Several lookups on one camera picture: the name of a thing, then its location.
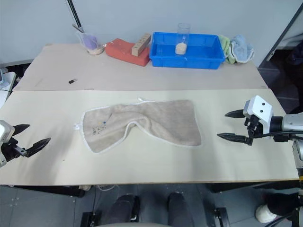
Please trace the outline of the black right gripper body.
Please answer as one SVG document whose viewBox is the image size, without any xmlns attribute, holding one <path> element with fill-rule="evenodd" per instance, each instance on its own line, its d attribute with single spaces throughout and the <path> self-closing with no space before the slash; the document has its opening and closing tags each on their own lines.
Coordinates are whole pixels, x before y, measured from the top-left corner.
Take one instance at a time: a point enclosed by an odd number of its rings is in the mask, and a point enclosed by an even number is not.
<svg viewBox="0 0 303 227">
<path fill-rule="evenodd" d="M 247 127 L 249 138 L 257 138 L 263 134 L 263 126 L 255 115 L 246 117 L 244 125 Z"/>
</svg>

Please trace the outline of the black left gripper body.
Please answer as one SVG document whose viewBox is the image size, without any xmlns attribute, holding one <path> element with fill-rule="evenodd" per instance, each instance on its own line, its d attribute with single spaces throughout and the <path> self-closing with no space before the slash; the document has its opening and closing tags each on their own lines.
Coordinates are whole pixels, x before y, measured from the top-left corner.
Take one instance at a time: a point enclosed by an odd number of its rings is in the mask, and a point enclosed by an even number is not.
<svg viewBox="0 0 303 227">
<path fill-rule="evenodd" d="M 1 145 L 2 154 L 7 162 L 18 158 L 19 156 L 26 155 L 26 150 L 24 148 L 20 148 L 17 144 L 18 141 L 16 139 L 10 138 L 8 142 Z"/>
</svg>

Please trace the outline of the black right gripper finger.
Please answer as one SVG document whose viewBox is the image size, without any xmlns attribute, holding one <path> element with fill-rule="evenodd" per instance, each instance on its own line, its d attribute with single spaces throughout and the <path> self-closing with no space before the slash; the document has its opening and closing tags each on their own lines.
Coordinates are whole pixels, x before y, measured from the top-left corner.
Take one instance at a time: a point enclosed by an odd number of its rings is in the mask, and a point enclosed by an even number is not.
<svg viewBox="0 0 303 227">
<path fill-rule="evenodd" d="M 224 116 L 230 117 L 230 118 L 244 118 L 245 115 L 243 114 L 243 109 L 234 110 L 226 113 Z"/>
<path fill-rule="evenodd" d="M 236 135 L 234 133 L 218 133 L 217 136 L 224 140 L 243 143 L 243 144 L 247 144 L 249 146 L 251 146 L 253 143 L 253 138 L 249 138 L 244 135 Z"/>
</svg>

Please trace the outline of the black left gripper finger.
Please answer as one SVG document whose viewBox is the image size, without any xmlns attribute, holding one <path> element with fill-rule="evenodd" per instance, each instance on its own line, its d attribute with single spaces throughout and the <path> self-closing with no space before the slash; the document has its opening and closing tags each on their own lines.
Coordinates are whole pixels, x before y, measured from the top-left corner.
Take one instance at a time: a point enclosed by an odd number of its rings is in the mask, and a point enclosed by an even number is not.
<svg viewBox="0 0 303 227">
<path fill-rule="evenodd" d="M 51 138 L 47 138 L 47 139 L 43 139 L 43 140 L 40 140 L 40 141 L 34 143 L 32 147 L 30 147 L 26 150 L 27 153 L 25 154 L 25 156 L 31 157 L 32 155 L 41 151 L 49 143 L 50 140 L 51 140 Z"/>
<path fill-rule="evenodd" d="M 14 132 L 12 134 L 12 136 L 15 136 L 17 134 L 20 134 L 21 132 L 23 132 L 25 129 L 27 129 L 28 127 L 30 127 L 30 124 L 19 124 L 19 125 L 15 125 L 14 128 Z"/>
</svg>

